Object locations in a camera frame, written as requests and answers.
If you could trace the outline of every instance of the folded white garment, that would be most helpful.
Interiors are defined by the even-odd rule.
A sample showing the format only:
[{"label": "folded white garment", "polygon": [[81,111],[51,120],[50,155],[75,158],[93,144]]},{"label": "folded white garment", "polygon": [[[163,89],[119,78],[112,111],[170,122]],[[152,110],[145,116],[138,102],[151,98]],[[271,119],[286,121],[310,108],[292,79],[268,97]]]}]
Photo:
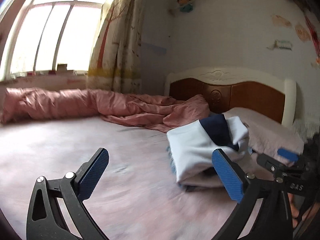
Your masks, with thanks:
[{"label": "folded white garment", "polygon": [[[237,162],[244,171],[249,170],[252,166],[251,156],[248,153],[248,130],[242,124],[240,118],[235,116],[224,119],[223,116],[222,121],[224,123],[222,126],[221,123],[217,123],[218,130],[215,131],[215,135],[212,135],[213,133],[210,133],[209,130],[215,129],[216,117],[217,115],[203,119],[206,122],[209,121],[206,126],[203,126],[204,122],[202,120],[198,120],[167,132],[176,168],[177,183],[188,186],[222,187],[223,185],[217,175],[208,176],[203,173],[203,171],[212,167],[212,152],[219,148],[232,161]],[[221,127],[224,128],[224,125],[228,126],[231,142],[236,145],[236,147],[232,147],[239,149],[238,151],[228,146],[221,146],[221,143],[220,146],[215,144],[220,139],[217,132]]]}]

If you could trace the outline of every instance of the white headboard frame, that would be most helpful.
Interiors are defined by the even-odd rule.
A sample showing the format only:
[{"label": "white headboard frame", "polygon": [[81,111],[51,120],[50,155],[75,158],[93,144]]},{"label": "white headboard frame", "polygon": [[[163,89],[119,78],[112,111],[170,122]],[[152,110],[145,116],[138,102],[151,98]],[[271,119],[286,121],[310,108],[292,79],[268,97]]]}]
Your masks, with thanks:
[{"label": "white headboard frame", "polygon": [[170,73],[165,81],[164,95],[168,96],[173,82],[186,78],[195,78],[212,85],[232,85],[246,81],[255,81],[272,87],[285,95],[282,125],[293,124],[297,99],[297,84],[291,79],[281,80],[262,71],[242,67],[199,67],[179,73]]}]

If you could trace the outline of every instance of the pink blanket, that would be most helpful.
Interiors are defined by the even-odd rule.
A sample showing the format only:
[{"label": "pink blanket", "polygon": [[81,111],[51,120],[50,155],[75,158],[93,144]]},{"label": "pink blanket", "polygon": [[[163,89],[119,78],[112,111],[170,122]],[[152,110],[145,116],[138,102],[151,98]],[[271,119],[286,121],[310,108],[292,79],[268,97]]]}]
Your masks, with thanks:
[{"label": "pink blanket", "polygon": [[98,114],[108,122],[167,132],[208,117],[209,106],[201,95],[188,101],[177,101],[171,97],[105,90],[52,92],[38,88],[8,88],[0,121],[8,123],[26,118],[61,119]]}]

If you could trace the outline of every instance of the headboard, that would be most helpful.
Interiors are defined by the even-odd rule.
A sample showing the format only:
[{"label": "headboard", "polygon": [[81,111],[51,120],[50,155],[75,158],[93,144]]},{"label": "headboard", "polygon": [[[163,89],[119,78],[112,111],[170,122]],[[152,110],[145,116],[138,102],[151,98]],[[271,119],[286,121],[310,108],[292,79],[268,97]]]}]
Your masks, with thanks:
[{"label": "headboard", "polygon": [[297,87],[293,80],[249,68],[201,67],[169,74],[164,94],[177,100],[201,94],[214,113],[245,107],[289,127],[294,119]]}]

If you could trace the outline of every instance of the blanket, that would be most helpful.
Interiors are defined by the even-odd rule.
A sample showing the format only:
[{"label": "blanket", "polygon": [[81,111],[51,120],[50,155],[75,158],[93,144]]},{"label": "blanket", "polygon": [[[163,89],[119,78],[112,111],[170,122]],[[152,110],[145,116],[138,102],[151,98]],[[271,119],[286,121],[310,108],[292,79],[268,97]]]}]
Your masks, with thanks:
[{"label": "blanket", "polygon": [[187,101],[172,97],[120,94],[105,90],[47,91],[39,88],[7,88],[2,124],[31,118],[61,119],[101,115],[102,119],[126,126],[167,132],[209,116],[202,95]]},{"label": "blanket", "polygon": [[252,168],[248,130],[238,116],[217,114],[167,132],[177,183],[222,187],[212,167],[212,152],[221,148],[244,171]]}]

